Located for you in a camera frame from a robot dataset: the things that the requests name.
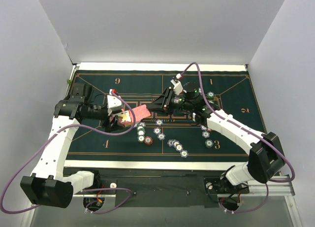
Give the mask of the green poker chip stack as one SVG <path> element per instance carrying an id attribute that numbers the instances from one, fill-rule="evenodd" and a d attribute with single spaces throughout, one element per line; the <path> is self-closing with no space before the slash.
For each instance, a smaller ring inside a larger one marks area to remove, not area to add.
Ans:
<path id="1" fill-rule="evenodd" d="M 211 140 L 211 139 L 207 139 L 206 141 L 205 141 L 205 146 L 207 147 L 207 148 L 211 148 L 212 146 L 213 146 L 213 141 Z"/>

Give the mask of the red poker chip stack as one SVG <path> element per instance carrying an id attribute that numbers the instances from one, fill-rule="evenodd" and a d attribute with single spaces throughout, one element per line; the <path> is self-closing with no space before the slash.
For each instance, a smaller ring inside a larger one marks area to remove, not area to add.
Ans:
<path id="1" fill-rule="evenodd" d="M 151 145 L 153 143 L 153 139 L 150 136 L 146 136 L 144 142 L 147 145 Z"/>

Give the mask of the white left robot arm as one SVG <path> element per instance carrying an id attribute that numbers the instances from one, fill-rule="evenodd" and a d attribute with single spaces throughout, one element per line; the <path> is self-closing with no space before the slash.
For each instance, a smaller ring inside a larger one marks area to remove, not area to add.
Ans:
<path id="1" fill-rule="evenodd" d="M 23 176 L 20 183 L 32 204 L 66 208 L 74 194 L 84 189 L 92 194 L 100 190 L 102 184 L 96 170 L 63 175 L 67 153 L 84 119 L 103 121 L 105 132 L 124 128 L 118 116 L 113 115 L 123 108 L 116 91 L 110 90 L 104 105 L 92 102 L 93 92 L 90 85 L 75 83 L 72 92 L 56 104 L 49 143 L 31 175 Z"/>

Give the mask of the red playing card deck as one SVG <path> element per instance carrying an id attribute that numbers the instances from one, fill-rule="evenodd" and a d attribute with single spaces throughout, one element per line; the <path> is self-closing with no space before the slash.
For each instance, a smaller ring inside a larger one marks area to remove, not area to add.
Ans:
<path id="1" fill-rule="evenodd" d="M 119 122 L 124 126 L 131 126 L 134 122 L 138 124 L 143 119 L 150 117 L 151 113 L 145 104 L 135 107 L 131 110 L 125 110 L 117 113 Z"/>

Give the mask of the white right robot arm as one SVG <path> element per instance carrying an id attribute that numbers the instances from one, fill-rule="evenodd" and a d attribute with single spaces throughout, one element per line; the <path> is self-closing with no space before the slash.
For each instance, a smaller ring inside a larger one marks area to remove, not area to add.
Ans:
<path id="1" fill-rule="evenodd" d="M 210 103 L 196 83 L 166 88 L 147 104 L 147 109 L 161 115 L 189 114 L 195 123 L 220 133 L 246 152 L 247 162 L 234 165 L 221 175 L 220 187 L 225 192 L 251 180 L 266 184 L 285 164 L 280 140 L 274 133 L 264 134 L 239 123 L 231 114 Z"/>

